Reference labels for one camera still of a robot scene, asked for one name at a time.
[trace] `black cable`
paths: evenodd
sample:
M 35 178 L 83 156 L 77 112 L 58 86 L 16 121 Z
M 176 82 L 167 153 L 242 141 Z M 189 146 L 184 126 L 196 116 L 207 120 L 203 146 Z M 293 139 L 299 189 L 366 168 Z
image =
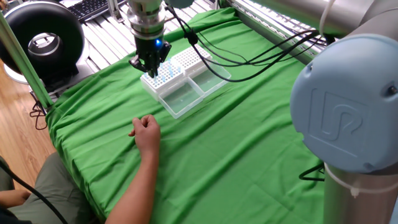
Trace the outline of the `black cable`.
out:
M 312 35 L 309 36 L 309 38 L 312 38 L 313 36 L 316 36 L 316 35 L 317 35 L 317 34 L 312 34 Z M 289 48 L 289 50 L 290 50 L 290 51 L 293 50 L 294 48 L 296 48 L 296 47 L 299 46 L 300 44 L 304 43 L 305 41 L 307 41 L 307 38 L 306 38 L 306 39 L 300 40 L 300 41 L 297 42 L 295 45 L 291 46 L 291 47 Z M 289 54 L 289 51 L 284 52 L 281 56 L 279 56 L 277 59 L 275 59 L 275 60 L 274 60 L 272 63 L 270 63 L 268 66 L 266 66 L 265 68 L 263 68 L 263 69 L 260 70 L 259 72 L 255 73 L 255 74 L 253 74 L 253 75 L 251 75 L 251 76 L 249 76 L 249 77 L 242 78 L 242 79 L 239 79 L 239 80 L 230 80 L 230 79 L 228 79 L 228 78 L 225 78 L 225 77 L 221 76 L 221 75 L 218 74 L 217 72 L 215 72 L 215 71 L 207 64 L 207 61 L 206 61 L 205 58 L 199 53 L 199 51 L 198 51 L 198 49 L 196 48 L 196 46 L 195 46 L 195 45 L 192 45 L 192 47 L 193 47 L 193 49 L 195 50 L 195 52 L 199 55 L 199 57 L 202 59 L 203 63 L 205 64 L 205 66 L 207 67 L 207 69 L 208 69 L 209 71 L 211 71 L 211 72 L 212 72 L 214 75 L 216 75 L 218 78 L 220 78 L 220 79 L 222 79 L 222 80 L 225 80 L 225 81 L 228 81 L 228 82 L 244 82 L 244 81 L 250 80 L 250 79 L 252 79 L 252 78 L 254 78 L 254 77 L 257 77 L 257 76 L 260 75 L 261 73 L 265 72 L 268 68 L 271 68 L 271 66 L 275 65 L 280 59 L 284 58 L 286 55 Z
M 228 82 L 244 82 L 247 80 L 250 80 L 254 77 L 257 77 L 258 75 L 260 75 L 262 72 L 266 71 L 268 68 L 270 68 L 271 66 L 275 65 L 279 60 L 281 60 L 282 58 L 284 58 L 287 54 L 289 54 L 293 49 L 295 49 L 296 47 L 298 47 L 299 45 L 303 44 L 304 42 L 306 42 L 307 40 L 310 40 L 314 37 L 316 37 L 317 35 L 319 35 L 319 31 L 317 30 L 308 30 L 307 32 L 311 32 L 310 35 L 306 36 L 305 38 L 302 38 L 301 40 L 299 40 L 296 44 L 294 44 L 293 46 L 289 47 L 287 50 L 283 51 L 283 53 L 277 58 L 275 59 L 273 62 L 271 62 L 268 66 L 266 66 L 265 68 L 263 68 L 262 70 L 260 70 L 259 72 L 246 77 L 246 78 L 242 78 L 239 80 L 230 80 L 228 78 L 223 77 L 222 75 L 218 74 L 217 72 L 215 72 L 208 64 L 207 61 L 205 60 L 205 58 L 199 53 L 198 49 L 196 48 L 195 44 L 200 41 L 200 39 L 198 38 L 198 36 L 196 35 L 196 33 L 193 31 L 193 29 L 190 28 L 190 26 L 183 21 L 181 18 L 178 17 L 177 13 L 174 11 L 173 7 L 168 7 L 168 10 L 173 14 L 173 16 L 177 19 L 178 23 L 181 25 L 182 30 L 184 31 L 184 37 L 188 39 L 189 43 L 191 44 L 191 46 L 193 47 L 193 49 L 195 50 L 195 52 L 198 54 L 198 56 L 201 58 L 201 60 L 203 61 L 203 63 L 205 64 L 205 66 L 207 67 L 207 69 L 209 71 L 211 71 L 214 75 L 216 75 L 217 77 L 219 77 L 222 80 L 228 81 Z M 187 30 L 185 29 L 184 25 L 182 24 L 184 23 L 189 29 L 190 32 L 187 32 Z M 258 55 L 257 57 L 251 59 L 251 60 L 255 60 L 258 57 L 260 57 L 261 55 L 266 54 L 265 52 L 263 52 L 262 54 Z
M 2 168 L 8 175 L 10 175 L 11 178 L 13 178 L 18 184 L 21 184 L 23 187 L 25 187 L 27 190 L 30 190 L 34 195 L 36 195 L 40 200 L 48 206 L 51 211 L 61 220 L 63 224 L 68 224 L 66 219 L 61 215 L 61 213 L 54 207 L 54 205 L 51 204 L 40 192 L 35 190 L 33 187 L 31 187 L 29 184 L 21 180 L 15 173 L 13 173 L 4 163 L 0 161 L 0 168 Z
M 204 38 L 204 40 L 205 41 L 207 41 L 212 47 L 214 47 L 215 49 L 218 49 L 218 50 L 222 50 L 222 51 L 224 51 L 224 52 L 227 52 L 227 53 L 230 53 L 230 54 L 233 54 L 233 55 L 236 55 L 236 56 L 238 56 L 238 57 L 241 57 L 245 62 L 247 62 L 248 60 L 246 59 L 246 58 L 244 58 L 242 55 L 240 55 L 240 54 L 237 54 L 237 53 L 234 53 L 234 52 L 231 52 L 231 51 L 229 51 L 229 50 L 225 50 L 225 49 L 221 49 L 221 48 L 219 48 L 219 47 L 217 47 L 217 46 L 215 46 L 214 44 L 212 44 L 203 34 L 201 34 L 200 32 L 198 32 L 198 34 L 201 36 L 201 37 L 203 37 Z
M 185 21 L 183 21 L 181 18 L 179 18 L 177 14 L 175 15 L 175 17 L 177 18 L 178 21 L 181 20 L 181 21 L 179 21 L 180 25 L 182 25 L 181 22 L 183 22 L 183 23 L 188 27 L 188 29 L 190 29 L 191 32 L 193 32 L 193 29 L 192 29 Z M 257 64 L 257 63 L 266 62 L 266 61 L 268 61 L 268 60 L 270 60 L 270 59 L 272 59 L 272 58 L 275 58 L 275 57 L 277 57 L 277 56 L 283 54 L 284 51 L 282 51 L 282 52 L 280 52 L 280 53 L 278 53 L 278 54 L 275 54 L 275 55 L 273 55 L 273 56 L 271 56 L 271 57 L 262 59 L 262 60 L 260 60 L 260 61 L 252 62 L 252 61 L 254 61 L 255 59 L 257 59 L 257 58 L 259 58 L 259 57 L 265 55 L 265 54 L 268 53 L 268 52 L 270 52 L 271 50 L 274 50 L 274 49 L 280 47 L 281 45 L 285 44 L 286 42 L 291 41 L 292 39 L 298 37 L 299 35 L 301 35 L 301 34 L 306 34 L 306 33 L 309 33 L 309 32 L 311 32 L 312 34 L 313 34 L 313 33 L 319 33 L 317 30 L 306 30 L 306 31 L 300 32 L 300 33 L 298 33 L 298 34 L 296 34 L 296 35 L 293 35 L 293 36 L 289 37 L 288 39 L 286 39 L 286 40 L 284 40 L 284 41 L 278 43 L 277 45 L 275 45 L 275 46 L 271 47 L 270 49 L 266 50 L 265 52 L 263 52 L 263 53 L 261 53 L 261 54 L 255 56 L 254 58 L 248 60 L 248 61 L 245 62 L 245 63 L 235 62 L 235 61 L 230 60 L 230 59 L 228 59 L 228 58 L 224 58 L 224 57 L 218 55 L 216 52 L 214 52 L 214 51 L 211 50 L 210 48 L 208 48 L 208 47 L 206 46 L 206 44 L 203 43 L 203 41 L 201 41 L 199 38 L 198 38 L 198 41 L 199 41 L 206 49 L 208 49 L 211 53 L 213 53 L 215 56 L 217 56 L 217 57 L 219 57 L 219 58 L 222 58 L 222 59 L 224 59 L 224 60 L 227 60 L 227 61 L 229 61 L 229 62 L 236 63 L 236 64 L 238 64 L 238 65 L 222 65 L 222 64 L 217 64 L 217 63 L 214 63 L 214 64 L 221 65 L 221 66 L 225 66 L 225 67 L 238 67 L 238 66 L 240 66 L 240 65 L 255 65 L 255 64 Z
M 182 20 L 181 18 L 179 18 L 179 16 L 177 15 L 177 13 L 174 11 L 174 8 L 173 8 L 173 7 L 168 6 L 168 7 L 167 7 L 167 10 L 169 10 L 170 13 L 172 13 L 173 16 L 177 19 L 178 23 L 180 24 L 180 26 L 181 26 L 181 28 L 182 28 L 182 30 L 184 31 L 185 34 L 187 34 L 188 32 L 187 32 L 187 30 L 185 29 L 185 27 L 183 26 L 182 23 L 184 23 L 184 24 L 186 25 L 186 27 L 188 27 L 188 29 L 191 30 L 191 33 L 194 33 L 193 29 L 192 29 L 184 20 Z M 283 45 L 284 43 L 286 43 L 286 42 L 288 42 L 288 41 L 291 41 L 292 39 L 294 39 L 294 38 L 296 38 L 296 37 L 298 37 L 298 36 L 300 36 L 300 35 L 302 35 L 302 34 L 306 34 L 306 33 L 312 33 L 312 34 L 313 34 L 313 33 L 318 33 L 318 34 L 319 34 L 319 32 L 318 32 L 317 30 L 306 30 L 306 31 L 300 32 L 300 33 L 298 33 L 298 34 L 296 34 L 296 35 L 293 35 L 293 36 L 289 37 L 288 39 L 286 39 L 286 40 L 284 40 L 284 41 L 278 43 L 277 45 L 271 47 L 270 49 L 266 50 L 265 52 L 259 54 L 258 56 L 254 57 L 254 58 L 252 58 L 252 59 L 250 59 L 250 60 L 248 60 L 248 61 L 246 61 L 246 62 L 244 62 L 244 63 L 242 63 L 242 62 L 237 62 L 237 61 L 234 61 L 234 60 L 230 60 L 230 59 L 228 59 L 228 58 L 225 58 L 225 57 L 223 57 L 223 56 L 220 56 L 219 54 L 217 54 L 216 52 L 214 52 L 212 49 L 210 49 L 209 47 L 207 47 L 206 44 L 203 43 L 203 41 L 201 41 L 201 39 L 199 39 L 198 37 L 197 37 L 197 41 L 201 42 L 201 44 L 202 44 L 206 49 L 208 49 L 211 53 L 213 53 L 215 56 L 217 56 L 217 57 L 219 57 L 219 58 L 222 58 L 222 59 L 224 59 L 224 60 L 227 60 L 227 61 L 229 61 L 229 62 L 231 62 L 231 63 L 236 63 L 237 65 L 223 65 L 223 64 L 219 64 L 219 63 L 216 63 L 216 62 L 213 62 L 213 61 L 209 61 L 208 59 L 206 59 L 206 60 L 209 61 L 210 63 L 214 63 L 214 64 L 216 64 L 216 65 L 221 65 L 221 66 L 224 66 L 224 67 L 238 67 L 238 66 L 241 66 L 241 65 L 255 65 L 255 64 L 257 64 L 257 63 L 266 62 L 266 61 L 268 61 L 268 60 L 270 60 L 270 59 L 272 59 L 272 58 L 277 57 L 278 55 L 283 54 L 284 51 L 282 51 L 282 52 L 280 52 L 280 53 L 278 53 L 278 54 L 276 54 L 276 55 L 273 55 L 273 56 L 271 56 L 271 57 L 262 59 L 262 60 L 260 60 L 260 61 L 252 62 L 253 60 L 255 60 L 255 59 L 257 59 L 257 58 L 259 58 L 259 57 L 265 55 L 266 53 L 270 52 L 271 50 L 280 47 L 280 46 Z
M 29 116 L 30 116 L 31 118 L 36 118 L 36 125 L 35 125 L 35 128 L 36 128 L 36 130 L 41 131 L 41 130 L 44 130 L 44 129 L 47 127 L 47 123 L 45 124 L 45 127 L 44 127 L 44 128 L 38 128 L 39 117 L 45 117 L 45 115 L 42 114 L 43 112 L 41 111 L 39 105 L 40 105 L 40 102 L 37 101 L 37 102 L 35 103 L 35 105 L 33 106 L 32 111 L 29 113 Z
M 45 124 L 44 128 L 38 128 L 38 123 L 39 123 L 39 117 L 45 117 L 45 112 L 44 112 L 44 108 L 42 106 L 42 104 L 40 103 L 40 101 L 35 97 L 34 93 L 30 93 L 33 97 L 33 99 L 36 101 L 35 105 L 32 108 L 32 111 L 29 113 L 29 116 L 31 118 L 36 118 L 36 125 L 35 128 L 36 130 L 44 130 L 47 127 L 47 123 Z
M 305 176 L 308 175 L 308 174 L 311 174 L 312 172 L 315 172 L 317 170 L 322 170 L 324 168 L 325 168 L 325 165 L 323 163 L 321 163 L 321 164 L 319 164 L 319 165 L 317 165 L 315 167 L 312 167 L 309 170 L 304 171 L 302 174 L 299 175 L 299 179 L 300 180 L 311 180 L 311 181 L 322 181 L 323 182 L 323 181 L 325 181 L 325 179 L 317 178 L 317 177 L 305 177 Z
M 293 56 L 291 56 L 291 57 L 288 57 L 288 58 L 286 58 L 286 59 L 280 60 L 279 62 L 285 62 L 285 61 L 287 61 L 287 60 L 290 60 L 290 59 L 292 59 L 292 58 L 295 58 L 295 57 L 297 57 L 297 56 L 303 54 L 304 52 L 310 50 L 315 44 L 317 44 L 317 42 L 318 42 L 321 38 L 322 38 L 322 37 L 318 38 L 318 40 L 317 40 L 316 42 L 314 42 L 311 46 L 307 47 L 306 49 L 302 50 L 301 52 L 299 52 L 299 53 L 297 53 L 297 54 L 295 54 L 295 55 L 293 55 Z M 256 64 L 256 65 L 254 65 L 254 66 L 265 66 L 265 65 L 268 65 L 268 63 L 266 63 L 266 64 L 260 64 L 260 65 L 257 65 L 257 64 Z

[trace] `person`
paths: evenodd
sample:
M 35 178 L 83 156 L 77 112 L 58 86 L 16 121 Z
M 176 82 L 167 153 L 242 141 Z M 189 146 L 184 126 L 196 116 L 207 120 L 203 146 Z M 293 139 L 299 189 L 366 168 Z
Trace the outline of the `person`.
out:
M 6 9 L 6 1 L 5 0 L 0 0 L 0 10 L 4 10 Z
M 160 127 L 152 115 L 134 118 L 132 123 L 134 128 L 128 136 L 135 136 L 141 164 L 105 224 L 147 224 L 152 214 L 159 166 Z M 89 222 L 90 206 L 57 153 L 44 162 L 35 189 L 57 208 L 68 224 Z M 15 190 L 11 177 L 0 169 L 0 223 L 58 224 L 61 221 L 34 194 Z

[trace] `human hand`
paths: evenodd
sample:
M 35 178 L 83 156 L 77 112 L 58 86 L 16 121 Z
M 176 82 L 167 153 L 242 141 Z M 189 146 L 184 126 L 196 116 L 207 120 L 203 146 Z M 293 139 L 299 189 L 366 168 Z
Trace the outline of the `human hand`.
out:
M 132 120 L 134 129 L 129 133 L 130 137 L 136 137 L 136 144 L 141 154 L 141 159 L 158 156 L 160 147 L 160 126 L 152 115 L 146 115 L 140 119 Z
M 5 2 L 5 0 L 0 0 L 0 9 L 6 9 L 6 2 Z
M 30 192 L 26 190 L 5 190 L 0 192 L 0 206 L 11 208 L 20 206 L 29 198 Z

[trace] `wrist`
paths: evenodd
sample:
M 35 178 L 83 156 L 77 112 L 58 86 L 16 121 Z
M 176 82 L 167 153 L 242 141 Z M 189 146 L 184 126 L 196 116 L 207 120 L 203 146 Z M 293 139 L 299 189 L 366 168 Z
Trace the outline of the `wrist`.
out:
M 159 152 L 158 151 L 142 152 L 141 163 L 145 164 L 159 163 Z

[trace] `green cloth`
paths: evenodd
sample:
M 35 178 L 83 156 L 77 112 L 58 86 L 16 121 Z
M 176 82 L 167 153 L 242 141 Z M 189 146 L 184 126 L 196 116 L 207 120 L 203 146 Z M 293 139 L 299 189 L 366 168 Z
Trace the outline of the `green cloth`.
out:
M 231 8 L 199 14 L 190 24 L 246 58 L 273 46 Z M 166 36 L 170 56 L 189 47 L 182 37 L 181 30 Z M 303 145 L 289 113 L 291 88 L 304 64 L 289 60 L 248 82 L 228 83 L 174 119 L 142 88 L 131 56 L 66 91 L 47 115 L 54 146 L 101 218 L 140 164 L 127 136 L 132 118 L 153 114 L 162 141 L 151 223 L 322 222 L 323 184 L 299 180 L 319 160 Z M 261 67 L 226 69 L 243 78 Z

